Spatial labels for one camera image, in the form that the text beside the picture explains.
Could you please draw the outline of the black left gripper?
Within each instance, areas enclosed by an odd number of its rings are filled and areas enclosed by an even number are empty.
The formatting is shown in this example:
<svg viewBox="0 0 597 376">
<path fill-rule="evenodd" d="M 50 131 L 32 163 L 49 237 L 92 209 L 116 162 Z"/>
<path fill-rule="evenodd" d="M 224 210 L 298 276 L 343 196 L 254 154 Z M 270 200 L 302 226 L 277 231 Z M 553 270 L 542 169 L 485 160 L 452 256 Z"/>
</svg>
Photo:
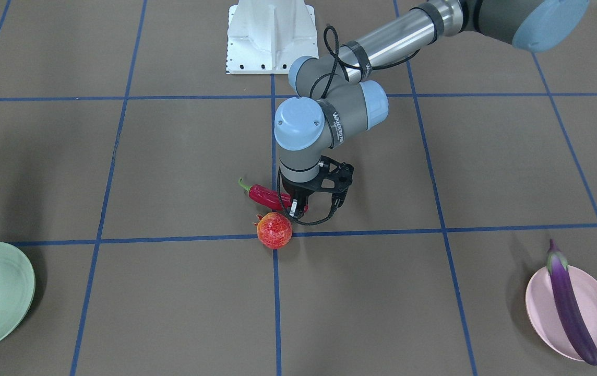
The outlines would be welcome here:
<svg viewBox="0 0 597 376">
<path fill-rule="evenodd" d="M 321 156 L 317 164 L 306 170 L 280 165 L 280 182 L 290 196 L 289 216 L 303 217 L 313 193 L 329 193 L 331 208 L 339 209 L 353 183 L 354 172 L 353 165 L 326 156 Z"/>
</svg>

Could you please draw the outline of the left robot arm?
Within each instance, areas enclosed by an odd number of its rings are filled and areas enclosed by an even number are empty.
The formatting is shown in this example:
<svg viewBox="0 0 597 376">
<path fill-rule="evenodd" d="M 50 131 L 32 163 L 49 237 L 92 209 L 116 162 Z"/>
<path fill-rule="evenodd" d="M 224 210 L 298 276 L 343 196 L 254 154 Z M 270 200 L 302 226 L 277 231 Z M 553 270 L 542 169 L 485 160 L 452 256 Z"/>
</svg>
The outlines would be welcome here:
<svg viewBox="0 0 597 376">
<path fill-rule="evenodd" d="M 289 196 L 280 201 L 280 211 L 301 224 L 313 193 L 330 193 L 327 219 L 344 203 L 354 169 L 323 152 L 387 118 L 387 94 L 370 80 L 373 73 L 405 64 L 420 49 L 464 31 L 544 52 L 572 33 L 588 7 L 587 1 L 425 1 L 356 40 L 341 44 L 335 38 L 328 55 L 299 57 L 288 75 L 296 95 L 275 114 L 276 194 L 285 190 Z"/>
</svg>

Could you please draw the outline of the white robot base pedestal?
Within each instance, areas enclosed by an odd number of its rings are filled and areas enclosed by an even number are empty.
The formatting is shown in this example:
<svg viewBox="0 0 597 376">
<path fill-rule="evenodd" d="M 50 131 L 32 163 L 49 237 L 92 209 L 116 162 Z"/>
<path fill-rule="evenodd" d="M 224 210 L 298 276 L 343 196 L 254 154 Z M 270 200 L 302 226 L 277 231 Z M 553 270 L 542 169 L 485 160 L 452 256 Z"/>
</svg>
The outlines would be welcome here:
<svg viewBox="0 0 597 376">
<path fill-rule="evenodd" d="M 304 1 L 239 1 L 229 8 L 225 73 L 288 74 L 318 56 L 315 10 Z"/>
</svg>

